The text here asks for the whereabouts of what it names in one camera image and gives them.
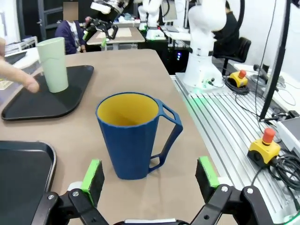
beige tabletop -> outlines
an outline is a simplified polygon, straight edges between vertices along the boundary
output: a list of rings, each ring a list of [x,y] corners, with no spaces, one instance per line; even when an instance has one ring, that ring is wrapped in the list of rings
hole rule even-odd
[[[190,222],[203,206],[195,178],[196,160],[207,156],[208,151],[157,53],[149,49],[89,52],[68,55],[66,62],[67,66],[95,68],[78,108],[58,119],[1,121],[1,139],[51,144],[57,154],[52,191],[60,195],[70,183],[83,179],[93,158],[101,159],[105,183],[98,209],[110,224],[128,218],[176,218]],[[102,99],[122,91],[142,92],[162,100],[179,114],[183,125],[165,164],[142,180],[120,180],[116,176],[95,116]],[[8,101],[0,107],[1,111]],[[160,118],[153,154],[162,150],[173,126]],[[76,219],[70,224],[81,222]],[[224,215],[219,224],[236,223]]]
[[[136,27],[129,27],[131,31],[131,37],[116,37],[114,40],[110,40],[107,44],[123,44],[123,43],[140,43],[145,39]],[[87,42],[88,45],[101,45],[104,38],[99,38],[98,35],[101,31],[97,31],[91,39]]]

mint green cup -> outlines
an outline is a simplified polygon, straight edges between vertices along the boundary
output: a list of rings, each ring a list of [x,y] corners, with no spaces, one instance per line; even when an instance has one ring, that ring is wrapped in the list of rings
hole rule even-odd
[[[61,92],[69,86],[65,60],[65,39],[56,37],[37,44],[40,63],[49,91]]]

human hand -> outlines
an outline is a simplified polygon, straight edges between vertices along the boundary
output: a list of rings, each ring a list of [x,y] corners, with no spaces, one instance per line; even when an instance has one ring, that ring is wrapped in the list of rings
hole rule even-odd
[[[5,40],[0,38],[0,76],[21,83],[30,92],[38,92],[38,82],[29,74],[5,62]]]

person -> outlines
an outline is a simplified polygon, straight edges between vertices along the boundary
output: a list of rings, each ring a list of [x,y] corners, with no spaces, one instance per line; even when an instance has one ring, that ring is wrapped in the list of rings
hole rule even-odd
[[[214,45],[214,55],[227,55],[231,56],[237,51],[239,47],[239,32],[236,32],[233,36],[226,38],[224,41],[218,42],[228,35],[232,34],[235,30],[237,25],[237,20],[230,10],[229,2],[226,1],[225,3],[225,10],[226,10],[226,24],[222,30],[213,32],[215,34],[215,39],[217,40]]]
[[[30,92],[38,92],[38,82],[29,74],[15,68],[4,60],[5,40],[0,38],[0,77],[7,78],[10,81],[21,83]]]
[[[63,3],[63,19],[56,29],[55,37],[63,37],[65,39],[66,55],[85,53],[84,34],[77,21],[78,2]]]

black pole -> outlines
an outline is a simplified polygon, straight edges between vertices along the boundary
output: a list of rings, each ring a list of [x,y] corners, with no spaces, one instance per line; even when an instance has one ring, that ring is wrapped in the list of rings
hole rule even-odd
[[[262,112],[259,116],[259,118],[261,120],[263,120],[265,118],[268,108],[271,104],[271,101],[272,101],[272,98],[274,95],[274,91],[276,89],[277,82],[279,79],[281,67],[283,64],[283,59],[285,57],[285,45],[286,45],[286,40],[287,40],[287,34],[289,31],[290,11],[291,11],[291,0],[286,0],[285,18],[284,18],[282,37],[281,37],[280,46],[279,46],[278,53],[277,53],[277,58],[275,59],[274,71],[272,71],[273,76],[272,76],[270,88],[269,88],[268,94],[266,96],[264,105],[262,107]]]

